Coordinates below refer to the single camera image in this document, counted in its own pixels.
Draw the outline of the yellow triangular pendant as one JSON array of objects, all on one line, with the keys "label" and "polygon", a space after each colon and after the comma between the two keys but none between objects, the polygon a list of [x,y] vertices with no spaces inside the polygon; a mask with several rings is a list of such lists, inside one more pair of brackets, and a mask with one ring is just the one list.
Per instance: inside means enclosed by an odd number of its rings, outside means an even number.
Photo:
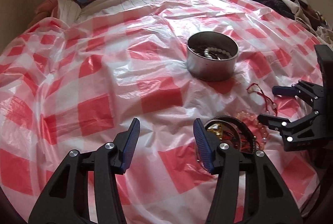
[{"label": "yellow triangular pendant", "polygon": [[223,140],[224,134],[228,131],[228,128],[223,122],[215,122],[207,128],[207,132],[213,133],[219,140]]}]

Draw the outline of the round silver metal tin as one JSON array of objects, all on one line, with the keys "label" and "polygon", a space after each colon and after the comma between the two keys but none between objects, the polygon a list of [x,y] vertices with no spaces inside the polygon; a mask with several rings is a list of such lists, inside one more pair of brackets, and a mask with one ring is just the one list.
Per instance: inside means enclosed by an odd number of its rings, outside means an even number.
[{"label": "round silver metal tin", "polygon": [[187,41],[187,70],[207,82],[229,79],[239,55],[238,44],[225,34],[198,32]]}]

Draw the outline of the red white checkered plastic sheet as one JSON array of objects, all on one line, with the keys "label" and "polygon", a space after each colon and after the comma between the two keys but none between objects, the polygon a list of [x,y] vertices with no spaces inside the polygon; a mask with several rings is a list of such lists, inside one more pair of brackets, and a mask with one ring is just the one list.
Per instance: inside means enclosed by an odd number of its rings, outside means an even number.
[{"label": "red white checkered plastic sheet", "polygon": [[[207,83],[186,68],[201,31],[239,46],[232,78]],[[321,82],[318,40],[249,0],[182,0],[67,25],[47,18],[1,54],[1,188],[27,219],[66,154],[94,151],[141,123],[130,168],[117,177],[128,223],[204,223],[216,179],[198,163],[193,121],[250,117],[275,85]]]}]

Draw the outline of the pink orange plush cloth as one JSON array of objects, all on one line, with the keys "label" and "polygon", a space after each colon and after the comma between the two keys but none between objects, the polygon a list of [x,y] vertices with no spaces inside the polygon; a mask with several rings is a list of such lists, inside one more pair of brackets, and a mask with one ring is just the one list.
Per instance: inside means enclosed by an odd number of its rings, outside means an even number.
[{"label": "pink orange plush cloth", "polygon": [[27,28],[34,26],[36,23],[38,23],[44,18],[57,16],[58,0],[45,0],[36,8],[34,12],[35,16],[32,19],[32,21],[28,24]]}]

